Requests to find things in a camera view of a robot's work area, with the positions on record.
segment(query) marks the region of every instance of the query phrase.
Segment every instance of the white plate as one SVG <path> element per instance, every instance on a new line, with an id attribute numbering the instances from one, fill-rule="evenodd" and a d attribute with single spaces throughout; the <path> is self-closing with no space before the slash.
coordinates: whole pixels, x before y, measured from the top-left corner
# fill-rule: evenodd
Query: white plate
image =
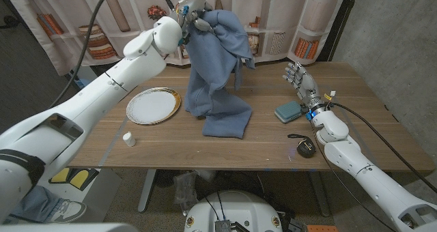
<path id="1" fill-rule="evenodd" d="M 156 124 L 172 116 L 180 106 L 180 94 L 170 88 L 152 88 L 136 95 L 126 108 L 137 124 Z"/>

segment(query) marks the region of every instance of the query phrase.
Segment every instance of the sneaker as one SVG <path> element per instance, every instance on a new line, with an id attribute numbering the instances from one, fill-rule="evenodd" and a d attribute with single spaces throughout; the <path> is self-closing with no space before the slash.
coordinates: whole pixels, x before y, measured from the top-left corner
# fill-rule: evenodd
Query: sneaker
<path id="1" fill-rule="evenodd" d="M 65 200 L 59 206 L 58 210 L 53 214 L 50 222 L 69 223 L 79 219 L 85 211 L 87 205 L 77 201 Z"/>

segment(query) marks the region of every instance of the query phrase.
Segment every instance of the wooden table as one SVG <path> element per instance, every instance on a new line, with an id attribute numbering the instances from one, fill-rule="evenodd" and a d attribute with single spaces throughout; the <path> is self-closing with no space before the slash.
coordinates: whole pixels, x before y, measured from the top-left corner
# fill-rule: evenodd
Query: wooden table
<path id="1" fill-rule="evenodd" d="M 282 124 L 274 115 L 276 107 L 291 100 L 300 102 L 292 86 L 281 76 L 286 63 L 257 66 L 255 71 L 243 69 L 243 84 L 234 91 L 234 76 L 228 91 L 248 102 L 253 109 L 243 139 L 203 136 L 203 120 L 193 117 L 183 105 L 176 114 L 154 126 L 134 124 L 126 116 L 126 106 L 133 96 L 150 87 L 170 87 L 182 96 L 190 69 L 168 67 L 156 78 L 138 86 L 95 127 L 77 157 L 75 167 L 131 167 L 147 169 L 215 169 L 215 170 L 329 170 L 320 152 L 310 159 L 296 153 L 299 140 L 290 133 L 313 139 L 308 120 L 301 117 Z M 364 80 L 347 63 L 324 62 L 308 67 L 319 85 L 320 93 L 337 91 L 336 102 L 367 119 L 419 171 L 434 170 L 431 158 L 419 147 L 384 107 Z M 335 114 L 348 124 L 350 134 L 362 152 L 382 170 L 407 171 L 408 168 L 358 118 L 341 108 Z M 137 140 L 128 147 L 122 135 L 131 131 Z"/>

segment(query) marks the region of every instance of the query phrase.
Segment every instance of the blue fabric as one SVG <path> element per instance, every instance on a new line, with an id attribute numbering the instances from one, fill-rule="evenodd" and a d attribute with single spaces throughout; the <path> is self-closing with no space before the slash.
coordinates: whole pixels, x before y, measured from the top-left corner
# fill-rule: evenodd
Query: blue fabric
<path id="1" fill-rule="evenodd" d="M 205 116 L 205 136 L 242 138 L 252 108 L 239 97 L 229 94 L 225 85 L 235 72 L 235 90 L 242 82 L 242 59 L 255 69 L 247 33 L 238 17 L 226 10 L 205 12 L 202 18 L 215 34 L 188 27 L 191 74 L 185 95 L 185 110 L 193 116 Z"/>
<path id="2" fill-rule="evenodd" d="M 15 207 L 12 214 L 37 222 L 48 222 L 64 200 L 42 186 L 35 186 Z"/>

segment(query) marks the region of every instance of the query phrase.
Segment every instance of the blue sponge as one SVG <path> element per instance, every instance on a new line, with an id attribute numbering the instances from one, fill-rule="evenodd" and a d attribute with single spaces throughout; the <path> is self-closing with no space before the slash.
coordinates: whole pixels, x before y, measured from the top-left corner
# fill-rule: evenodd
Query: blue sponge
<path id="1" fill-rule="evenodd" d="M 299 103 L 291 101 L 287 104 L 278 106 L 274 110 L 274 114 L 282 123 L 286 124 L 293 119 L 299 118 L 302 115 L 302 112 L 300 111 Z"/>

